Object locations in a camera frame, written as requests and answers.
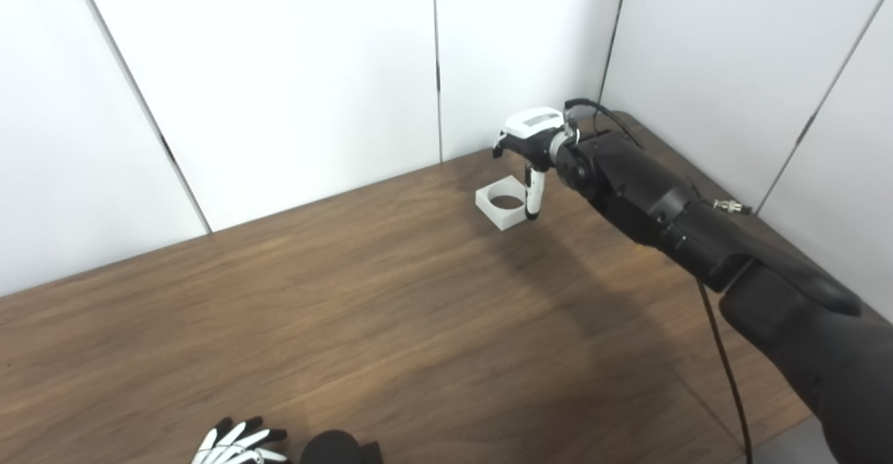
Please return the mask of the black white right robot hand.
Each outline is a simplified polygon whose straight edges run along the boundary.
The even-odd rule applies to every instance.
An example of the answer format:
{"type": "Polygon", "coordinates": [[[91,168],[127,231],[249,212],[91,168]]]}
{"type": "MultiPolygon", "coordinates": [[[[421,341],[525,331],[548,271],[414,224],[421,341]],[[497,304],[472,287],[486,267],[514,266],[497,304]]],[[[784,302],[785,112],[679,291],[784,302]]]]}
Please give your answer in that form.
{"type": "Polygon", "coordinates": [[[510,151],[526,160],[524,168],[524,214],[530,221],[539,217],[546,173],[555,167],[560,147],[580,139],[576,121],[567,111],[551,107],[527,109],[508,117],[492,147],[492,158],[510,151]]]}

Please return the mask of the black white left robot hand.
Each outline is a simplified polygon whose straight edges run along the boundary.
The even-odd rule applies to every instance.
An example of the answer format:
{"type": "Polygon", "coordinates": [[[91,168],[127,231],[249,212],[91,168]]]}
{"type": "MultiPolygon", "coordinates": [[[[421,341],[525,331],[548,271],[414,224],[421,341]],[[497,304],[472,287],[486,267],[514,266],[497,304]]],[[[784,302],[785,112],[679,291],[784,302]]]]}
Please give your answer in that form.
{"type": "Polygon", "coordinates": [[[266,448],[266,444],[278,444],[286,438],[287,431],[265,427],[260,416],[237,423],[224,417],[205,433],[191,462],[290,463],[287,455],[266,448]]]}

